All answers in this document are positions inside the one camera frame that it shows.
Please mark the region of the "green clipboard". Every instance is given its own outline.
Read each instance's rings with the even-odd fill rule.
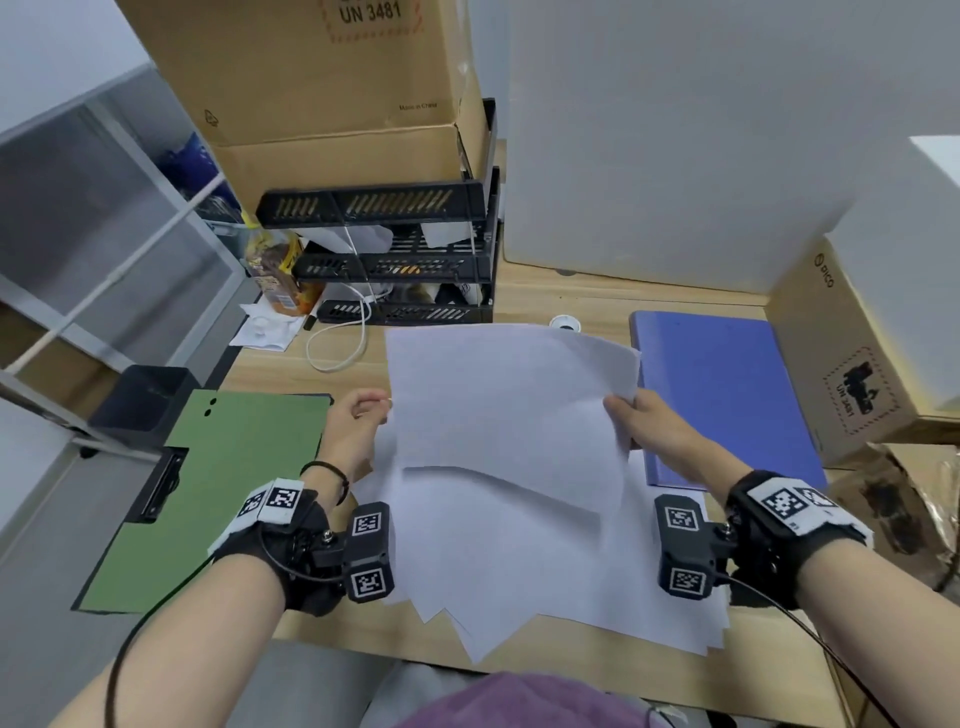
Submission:
[[[195,390],[74,609],[153,607],[204,561],[251,490],[300,477],[332,402],[329,395]]]

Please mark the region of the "stack of paper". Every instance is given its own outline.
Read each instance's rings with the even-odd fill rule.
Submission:
[[[700,654],[723,645],[723,590],[694,602],[657,586],[658,492],[603,409],[633,392],[636,352],[472,326],[392,330],[388,359],[394,411],[354,493],[391,506],[391,601],[424,621],[446,610],[474,662],[537,614]]]

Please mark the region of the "bracelet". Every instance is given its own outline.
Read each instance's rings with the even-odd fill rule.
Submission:
[[[324,462],[323,460],[311,460],[309,463],[307,463],[302,468],[300,468],[300,476],[303,476],[304,473],[306,473],[308,470],[310,470],[313,467],[326,468],[331,473],[333,473],[334,475],[340,478],[343,485],[343,493],[340,494],[340,499],[336,503],[334,503],[334,508],[340,505],[341,503],[343,503],[347,499],[347,494],[350,492],[349,478],[346,475],[344,475],[344,472],[340,470],[337,466],[330,465],[329,463]]]

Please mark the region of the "black desk organizer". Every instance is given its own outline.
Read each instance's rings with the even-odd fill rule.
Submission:
[[[260,200],[256,216],[265,228],[324,228],[384,225],[394,232],[382,254],[314,253],[308,247],[294,266],[297,280],[341,283],[478,284],[481,305],[394,303],[372,305],[372,325],[466,324],[492,321],[493,282],[499,231],[500,170],[493,166],[496,105],[484,100],[491,140],[483,179],[461,182],[389,184],[327,190],[274,190]],[[470,240],[428,248],[420,223],[471,221]],[[360,302],[324,301],[323,323],[358,321]]]

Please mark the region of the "hand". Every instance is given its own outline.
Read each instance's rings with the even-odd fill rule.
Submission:
[[[657,455],[674,473],[706,485],[721,503],[730,488],[751,471],[750,466],[697,432],[656,392],[637,389],[632,404],[607,395],[603,403],[635,443]]]
[[[357,469],[373,455],[373,436],[389,412],[389,395],[382,389],[347,392],[327,410],[317,459],[339,468],[353,482]]]

